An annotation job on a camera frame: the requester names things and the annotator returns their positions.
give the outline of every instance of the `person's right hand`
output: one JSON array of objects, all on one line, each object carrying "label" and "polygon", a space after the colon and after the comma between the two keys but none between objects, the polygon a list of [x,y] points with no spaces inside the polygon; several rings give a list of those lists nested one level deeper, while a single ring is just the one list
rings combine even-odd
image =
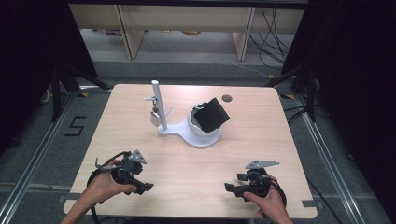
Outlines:
[{"label": "person's right hand", "polygon": [[[273,182],[277,184],[276,178],[271,175],[269,176]],[[289,218],[289,214],[286,211],[285,204],[283,204],[282,198],[274,186],[269,188],[268,194],[265,198],[261,198],[251,192],[245,192],[244,197],[260,207],[256,215],[257,217],[261,217],[262,214],[265,214],[274,222],[274,224],[292,223]]]}]

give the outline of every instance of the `gray carpet floor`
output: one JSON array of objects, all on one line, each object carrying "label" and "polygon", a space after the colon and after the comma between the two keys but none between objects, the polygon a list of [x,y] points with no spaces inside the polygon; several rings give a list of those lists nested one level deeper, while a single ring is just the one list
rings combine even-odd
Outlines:
[{"label": "gray carpet floor", "polygon": [[[164,85],[261,86],[270,80],[269,75],[279,76],[279,70],[258,65],[239,67],[234,64],[211,63],[106,62],[95,62],[94,65],[101,80],[110,85],[149,84],[152,79],[158,79]],[[279,84],[276,87],[278,93],[280,95],[292,94],[290,91],[292,81],[293,78],[290,78]],[[78,83],[90,84],[83,79],[78,79]],[[105,91],[90,91],[85,97],[74,99],[11,223],[59,223],[62,220],[64,196],[74,182],[109,95],[110,93]],[[297,106],[296,100],[282,97],[279,100],[284,109]],[[285,116],[290,118],[296,112],[298,109],[288,110]],[[66,136],[68,133],[78,131],[69,128],[75,116],[86,117],[75,123],[83,125],[84,129],[80,136]],[[0,203],[5,201],[12,186],[19,180],[26,164],[32,158],[50,126],[51,118],[52,102],[49,100],[36,109],[18,136],[20,144],[10,146],[0,158]],[[390,223],[359,168],[353,160],[347,157],[347,148],[323,107],[316,108],[316,118],[319,130],[367,223]],[[342,223],[351,223],[301,116],[290,124],[290,130],[307,178],[314,183]],[[295,223],[337,223],[329,207],[318,196],[318,192],[313,188],[311,191],[318,205],[318,216],[314,219],[293,221]],[[92,218],[85,216],[82,223],[92,223]],[[190,220],[190,223],[209,223],[209,220]],[[225,223],[225,221],[216,220],[216,223]],[[256,220],[255,223],[268,223],[268,220]]]}]

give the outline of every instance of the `floor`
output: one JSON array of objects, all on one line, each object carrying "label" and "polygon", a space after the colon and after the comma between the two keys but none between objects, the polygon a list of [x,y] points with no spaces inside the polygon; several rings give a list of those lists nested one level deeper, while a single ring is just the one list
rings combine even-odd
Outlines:
[{"label": "floor", "polygon": [[[209,33],[201,32],[198,35],[186,35],[180,31],[147,31],[143,39],[142,45],[137,53],[137,56],[133,60],[126,58],[126,52],[122,43],[122,38],[115,35],[107,35],[105,31],[98,30],[81,30],[81,34],[86,41],[87,49],[94,62],[125,62],[125,63],[182,63],[182,64],[229,64],[232,66],[242,67],[244,69],[252,70],[251,66],[270,66],[279,68],[281,63],[279,60],[261,54],[257,46],[250,39],[247,47],[247,54],[245,60],[242,62],[237,61],[236,53],[233,46],[233,36],[227,33]],[[262,42],[262,37],[258,34],[252,35],[252,38],[258,43]],[[285,46],[290,46],[293,35],[279,35],[281,42]],[[278,41],[274,41],[273,38],[268,40],[271,46],[277,46]],[[283,60],[279,49],[268,48],[280,61]],[[289,95],[290,89],[288,85],[279,85],[279,93]],[[105,106],[102,98],[108,96],[99,95],[98,107]],[[285,107],[293,107],[304,105],[304,100],[301,100],[300,96],[296,97],[293,101],[283,100],[282,105]],[[35,156],[35,149],[40,146],[42,136],[45,136],[47,129],[51,129],[50,122],[40,122],[43,118],[51,116],[51,111],[46,108],[38,109],[36,112],[36,119],[31,122],[31,127],[23,131],[24,135],[33,136],[30,141],[22,142],[19,147],[29,150],[24,151],[9,151],[6,152],[5,156],[0,158],[0,177],[2,183],[0,184],[0,203],[4,203],[8,194],[15,190],[14,186],[18,186],[19,177],[27,171],[24,169],[26,164],[29,163],[30,159]],[[90,110],[90,113],[99,113],[95,110]],[[296,111],[285,112],[285,115],[289,118]],[[387,219],[384,211],[380,204],[376,200],[374,194],[370,191],[370,187],[364,181],[361,176],[359,169],[353,165],[353,161],[346,156],[347,150],[342,145],[342,140],[337,135],[337,131],[332,126],[332,123],[326,117],[325,111],[318,111],[318,122],[312,124],[307,116],[302,116],[302,119],[294,120],[290,122],[290,129],[293,132],[293,138],[296,142],[296,146],[299,149],[299,154],[304,166],[305,173],[307,176],[311,176],[311,180],[318,183],[316,187],[321,189],[322,195],[312,189],[314,199],[318,201],[317,208],[319,210],[319,216],[316,220],[295,220],[295,223],[335,223],[337,222],[333,214],[324,207],[327,207],[324,201],[321,200],[321,196],[326,198],[328,203],[334,208],[342,220],[342,223],[390,223]],[[294,131],[298,128],[306,127],[304,131]],[[331,136],[331,141],[322,143],[320,138],[318,141],[312,140],[313,137],[318,136]],[[89,139],[78,139],[81,143],[89,144]],[[337,158],[336,161],[328,162],[329,150],[328,148],[339,148],[337,150],[331,150],[332,155],[330,158]],[[45,158],[55,158],[56,154],[51,155],[52,152],[48,152]],[[75,153],[69,153],[69,160],[81,160],[84,155],[84,151]],[[44,173],[57,170],[56,167],[67,167],[67,165],[57,164],[57,161],[53,159],[41,159],[37,166],[39,169],[33,183],[43,184],[30,184],[29,190],[20,203],[20,208],[15,213],[14,218],[11,219],[11,223],[23,223],[23,221],[29,220],[31,223],[49,222],[49,220],[57,220],[57,218],[63,216],[62,214],[62,194],[58,192],[68,192],[70,187],[67,185],[60,184],[59,186],[49,186],[46,183],[50,181],[46,180]],[[68,167],[68,169],[76,170],[76,167]],[[340,195],[340,192],[350,194],[345,197]],[[41,193],[43,195],[42,201],[38,202],[36,196],[33,194]],[[348,208],[349,205],[354,207],[353,203],[357,203],[356,209]],[[49,214],[46,217],[40,216],[39,214],[26,216],[26,211],[38,211],[37,207],[57,207],[59,211],[56,213],[49,213],[48,211],[43,214]],[[255,220],[256,224],[268,223],[268,220]]]}]

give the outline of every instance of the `white stand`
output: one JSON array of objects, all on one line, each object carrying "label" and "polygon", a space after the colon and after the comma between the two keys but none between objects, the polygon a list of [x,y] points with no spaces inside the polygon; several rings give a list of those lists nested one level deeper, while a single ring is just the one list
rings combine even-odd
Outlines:
[{"label": "white stand", "polygon": [[206,148],[215,145],[221,137],[221,128],[211,133],[206,133],[192,123],[191,112],[179,124],[166,123],[166,116],[163,110],[163,99],[161,97],[159,82],[152,80],[152,88],[154,89],[154,100],[158,103],[158,114],[160,116],[161,125],[158,127],[158,133],[163,136],[177,135],[192,147]]}]

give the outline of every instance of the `table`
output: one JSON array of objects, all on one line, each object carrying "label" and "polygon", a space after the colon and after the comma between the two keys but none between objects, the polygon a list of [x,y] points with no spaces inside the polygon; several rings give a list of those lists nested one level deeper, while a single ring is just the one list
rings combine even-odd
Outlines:
[{"label": "table", "polygon": [[[151,85],[115,86],[78,171],[71,193],[81,193],[95,159],[103,163],[125,150],[139,149],[148,164],[136,178],[153,183],[143,195],[119,194],[96,206],[100,215],[132,217],[255,218],[257,206],[235,198],[224,183],[238,185],[237,173],[253,160],[279,161],[266,171],[277,177],[288,198],[292,218],[313,218],[312,201],[293,139],[276,90],[258,87],[160,85],[168,123],[179,123],[190,109],[213,97],[230,116],[220,140],[209,148],[194,148],[178,136],[161,136],[151,125]],[[231,102],[221,100],[230,95]],[[74,200],[67,200],[67,213]]]}]

